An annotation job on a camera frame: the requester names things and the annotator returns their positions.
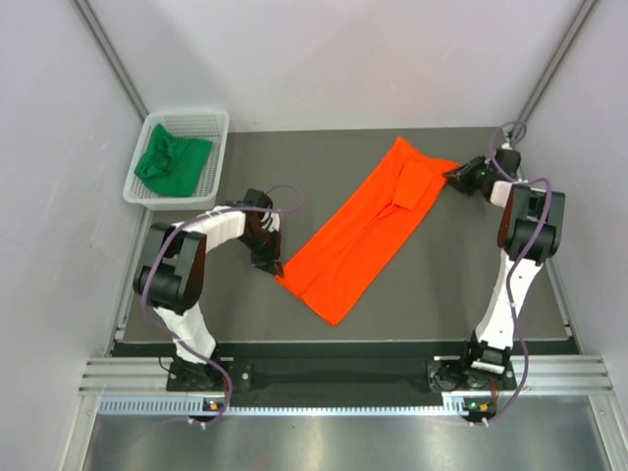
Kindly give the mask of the orange t shirt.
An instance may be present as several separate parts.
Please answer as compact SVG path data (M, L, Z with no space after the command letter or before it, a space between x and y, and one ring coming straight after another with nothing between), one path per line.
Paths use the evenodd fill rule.
M331 326L339 324L437 203L452 161L399 137L276 282Z

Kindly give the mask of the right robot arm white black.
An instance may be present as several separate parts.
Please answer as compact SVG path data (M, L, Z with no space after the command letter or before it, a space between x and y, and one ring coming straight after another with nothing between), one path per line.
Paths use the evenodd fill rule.
M497 280L456 366L460 381L472 389L506 377L514 342L523 340L519 315L528 291L562 239L566 195L547 179L520 179L520 164L520 152L505 143L489 158L476 157L445 173L458 192L469 196L478 192L502 210Z

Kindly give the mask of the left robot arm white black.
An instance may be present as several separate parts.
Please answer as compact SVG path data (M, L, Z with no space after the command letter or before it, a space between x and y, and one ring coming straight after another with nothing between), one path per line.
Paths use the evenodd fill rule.
M227 371L215 358L217 341L200 308L207 254L232 240L250 252L251 265L284 275L279 209L270 194L249 189L241 201L217 206L187 221L153 224L133 275L145 317L175 345L170 374L186 390L230 390Z

